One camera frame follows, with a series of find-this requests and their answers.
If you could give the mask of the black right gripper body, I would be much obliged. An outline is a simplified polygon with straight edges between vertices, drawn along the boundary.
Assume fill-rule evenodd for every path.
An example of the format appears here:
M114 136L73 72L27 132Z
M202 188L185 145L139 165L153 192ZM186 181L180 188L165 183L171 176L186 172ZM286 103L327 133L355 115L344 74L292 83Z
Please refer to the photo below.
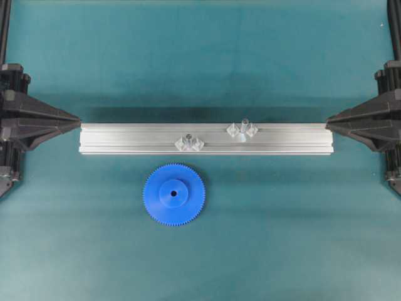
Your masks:
M383 70L375 73L378 86L378 94L400 88L400 61L388 61ZM386 173L388 182L400 181L400 141L395 146L385 151Z

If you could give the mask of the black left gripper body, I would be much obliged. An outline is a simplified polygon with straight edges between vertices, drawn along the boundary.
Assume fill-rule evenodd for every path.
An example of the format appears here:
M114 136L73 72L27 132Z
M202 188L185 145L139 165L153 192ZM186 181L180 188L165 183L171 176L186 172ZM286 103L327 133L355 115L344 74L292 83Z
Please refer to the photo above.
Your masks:
M24 73L20 64L1 65L1 122L16 118L15 113L7 112L4 108L6 90L14 90L27 94L31 77ZM21 161L24 152L14 143L3 137L5 131L1 127L1 179L9 182L21 179Z

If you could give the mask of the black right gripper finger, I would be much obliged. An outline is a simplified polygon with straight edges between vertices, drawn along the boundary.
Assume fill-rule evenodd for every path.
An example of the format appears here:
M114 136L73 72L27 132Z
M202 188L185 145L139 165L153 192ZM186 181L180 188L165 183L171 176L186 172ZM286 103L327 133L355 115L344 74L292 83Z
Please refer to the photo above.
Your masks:
M338 122L373 119L374 117L389 117L395 112L398 112L398 91L392 90L360 105L343 110L329 117L326 123L334 124Z
M338 122L326 124L326 128L361 142L374 152L390 150L398 142L398 122L394 120Z

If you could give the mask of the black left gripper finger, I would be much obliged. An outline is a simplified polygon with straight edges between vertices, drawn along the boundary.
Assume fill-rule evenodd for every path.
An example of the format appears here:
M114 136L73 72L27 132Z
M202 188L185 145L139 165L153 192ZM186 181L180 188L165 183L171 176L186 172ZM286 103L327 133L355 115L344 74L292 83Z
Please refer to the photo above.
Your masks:
M32 151L37 146L78 127L41 119L3 119L2 141L15 143L18 149Z
M2 92L2 112L6 117L67 122L79 127L81 120L22 92Z

